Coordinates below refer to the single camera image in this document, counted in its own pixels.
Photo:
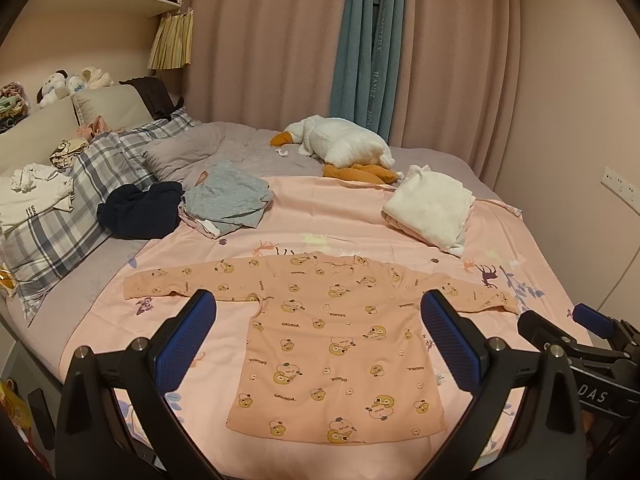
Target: wall socket panel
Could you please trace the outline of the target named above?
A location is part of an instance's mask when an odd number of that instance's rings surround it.
[[[606,166],[602,174],[601,183],[618,195],[636,213],[640,214],[640,189]]]

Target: pink bed sheet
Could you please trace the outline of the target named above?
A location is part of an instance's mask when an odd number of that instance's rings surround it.
[[[575,336],[590,342],[574,323],[571,301],[547,265],[518,211],[500,202],[476,201],[466,231],[462,258],[441,253],[386,224],[382,206],[388,186],[300,177],[267,178],[275,199],[257,229],[209,240],[181,224],[163,240],[145,248],[111,280],[72,335],[61,360],[66,375],[73,350],[90,345],[96,352],[123,349],[133,338],[151,336],[186,302],[178,296],[124,300],[123,280],[139,270],[195,262],[322,251],[360,254],[424,272],[497,285],[520,295],[520,308],[533,309]],[[423,334],[437,376],[449,429],[406,442],[356,447],[283,442],[246,436],[225,427],[237,394],[249,318],[255,303],[219,303],[218,317],[180,388],[168,394],[176,415],[203,453],[223,474],[246,480],[267,479],[411,479],[429,461],[462,416],[469,394],[459,390],[426,331]],[[468,315],[487,336],[500,336],[513,348],[532,349],[507,312]],[[514,390],[484,453],[495,452],[513,421],[521,391]],[[131,430],[146,438],[124,392],[118,393]]]

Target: navy blue cloth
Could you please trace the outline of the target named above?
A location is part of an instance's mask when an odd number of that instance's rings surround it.
[[[125,184],[98,206],[98,222],[124,240],[164,238],[180,223],[178,206],[182,193],[179,182],[158,182],[149,191]]]

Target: gray pillow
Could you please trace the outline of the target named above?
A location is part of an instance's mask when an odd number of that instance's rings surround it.
[[[182,182],[190,166],[215,153],[225,138],[223,122],[200,124],[171,139],[154,140],[145,151],[145,162],[158,180]]]

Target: pink curtain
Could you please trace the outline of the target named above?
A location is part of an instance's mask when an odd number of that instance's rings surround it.
[[[405,0],[390,144],[467,162],[492,187],[511,125],[520,0]]]
[[[344,0],[192,0],[184,94],[202,121],[281,130],[326,115]]]

